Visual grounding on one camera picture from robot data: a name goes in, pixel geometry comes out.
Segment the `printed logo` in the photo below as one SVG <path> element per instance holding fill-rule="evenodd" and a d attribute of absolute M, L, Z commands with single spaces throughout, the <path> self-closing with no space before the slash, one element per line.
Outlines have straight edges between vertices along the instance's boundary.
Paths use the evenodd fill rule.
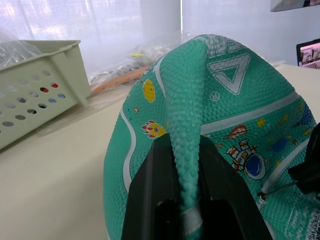
<path fill-rule="evenodd" d="M 250 62 L 250 55 L 243 54 L 222 61 L 209 63 L 208 67 L 214 78 L 221 83 L 230 93 L 238 95 Z"/>

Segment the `teal basketball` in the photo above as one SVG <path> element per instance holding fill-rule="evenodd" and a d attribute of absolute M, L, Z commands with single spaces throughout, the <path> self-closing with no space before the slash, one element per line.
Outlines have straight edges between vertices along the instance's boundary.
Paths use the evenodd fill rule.
<path fill-rule="evenodd" d="M 304 161 L 315 125 L 307 103 L 290 83 L 247 47 L 213 34 L 182 44 L 134 84 L 117 119 L 104 162 L 110 239 L 121 239 L 131 180 L 153 141 L 165 133 L 170 134 L 180 209 L 187 218 L 197 212 L 200 199 L 198 154 L 203 135 L 243 177 L 275 239 L 312 237 L 313 219 L 320 218 L 318 201 L 297 187 L 267 201 L 258 193 L 291 182 L 287 168 Z M 201 226 L 199 217 L 185 226 L 184 235 L 198 239 Z"/>

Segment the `light green plastic basket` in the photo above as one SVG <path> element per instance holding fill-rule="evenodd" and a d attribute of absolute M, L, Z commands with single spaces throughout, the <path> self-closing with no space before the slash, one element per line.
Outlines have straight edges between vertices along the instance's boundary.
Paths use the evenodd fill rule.
<path fill-rule="evenodd" d="M 0 68 L 0 149 L 90 95 L 79 40 L 27 41 L 43 54 Z"/>

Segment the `yellow planet graphic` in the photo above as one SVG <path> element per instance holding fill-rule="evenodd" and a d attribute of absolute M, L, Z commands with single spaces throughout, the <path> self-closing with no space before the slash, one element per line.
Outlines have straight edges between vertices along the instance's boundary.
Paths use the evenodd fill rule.
<path fill-rule="evenodd" d="M 145 80 L 142 89 L 145 99 L 147 99 L 148 102 L 153 103 L 156 98 L 156 91 L 152 81 L 150 79 Z"/>

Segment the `white curtain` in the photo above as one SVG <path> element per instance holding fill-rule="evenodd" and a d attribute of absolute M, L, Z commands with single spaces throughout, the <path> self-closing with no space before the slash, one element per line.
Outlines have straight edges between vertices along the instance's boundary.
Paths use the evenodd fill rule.
<path fill-rule="evenodd" d="M 296 44 L 320 38 L 320 6 L 270 12 L 270 0 L 3 0 L 0 25 L 20 39 L 79 39 L 87 73 L 137 44 L 179 33 L 235 39 L 296 65 Z"/>
<path fill-rule="evenodd" d="M 126 52 L 180 27 L 180 16 L 161 21 L 159 11 L 170 0 L 3 0 L 0 25 L 19 39 L 81 40 L 89 74 L 122 59 Z M 180 2 L 171 3 L 180 14 Z"/>

